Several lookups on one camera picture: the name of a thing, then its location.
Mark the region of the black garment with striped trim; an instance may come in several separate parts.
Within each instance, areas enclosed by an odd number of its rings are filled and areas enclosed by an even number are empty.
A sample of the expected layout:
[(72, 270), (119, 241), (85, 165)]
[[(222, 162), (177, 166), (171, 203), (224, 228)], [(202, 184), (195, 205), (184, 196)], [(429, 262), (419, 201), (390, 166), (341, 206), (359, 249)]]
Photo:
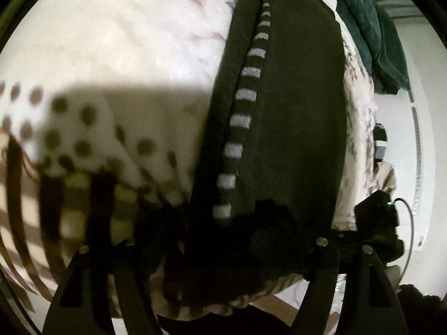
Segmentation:
[(346, 149), (343, 39), (322, 0), (239, 0), (163, 291), (227, 303), (303, 274)]

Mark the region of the black white striped sock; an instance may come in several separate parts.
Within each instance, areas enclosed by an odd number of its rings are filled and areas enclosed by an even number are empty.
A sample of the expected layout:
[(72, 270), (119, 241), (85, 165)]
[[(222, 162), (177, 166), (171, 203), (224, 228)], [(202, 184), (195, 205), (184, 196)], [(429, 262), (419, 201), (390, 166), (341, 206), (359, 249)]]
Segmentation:
[(385, 127), (377, 123), (373, 130), (374, 136), (374, 163), (382, 162), (387, 149), (387, 134)]

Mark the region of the floral white bed sheet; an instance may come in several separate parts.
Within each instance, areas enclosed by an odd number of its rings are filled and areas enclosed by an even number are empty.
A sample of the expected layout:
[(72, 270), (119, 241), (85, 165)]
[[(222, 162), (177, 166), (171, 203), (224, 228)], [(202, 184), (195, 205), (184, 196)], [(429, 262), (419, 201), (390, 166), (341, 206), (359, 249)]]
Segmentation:
[[(374, 84), (336, 0), (345, 53), (346, 149), (330, 229), (354, 231), (377, 188)], [(111, 211), (111, 241), (133, 233), (137, 200), (161, 208), (165, 254), (149, 278), (156, 315), (229, 315), (301, 279), (289, 274), (227, 303), (185, 306), (163, 291), (177, 249), (176, 209), (194, 172), (239, 0), (38, 0), (1, 52), (1, 269), (50, 303), (85, 241)]]

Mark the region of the dark green folded clothing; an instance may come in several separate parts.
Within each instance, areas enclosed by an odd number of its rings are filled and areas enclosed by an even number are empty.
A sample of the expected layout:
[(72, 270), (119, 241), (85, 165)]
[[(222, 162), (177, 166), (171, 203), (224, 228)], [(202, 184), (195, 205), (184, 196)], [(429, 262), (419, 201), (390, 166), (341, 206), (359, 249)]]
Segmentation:
[(391, 17), (374, 0), (336, 1), (336, 11), (381, 92), (395, 95), (410, 90), (405, 53)]

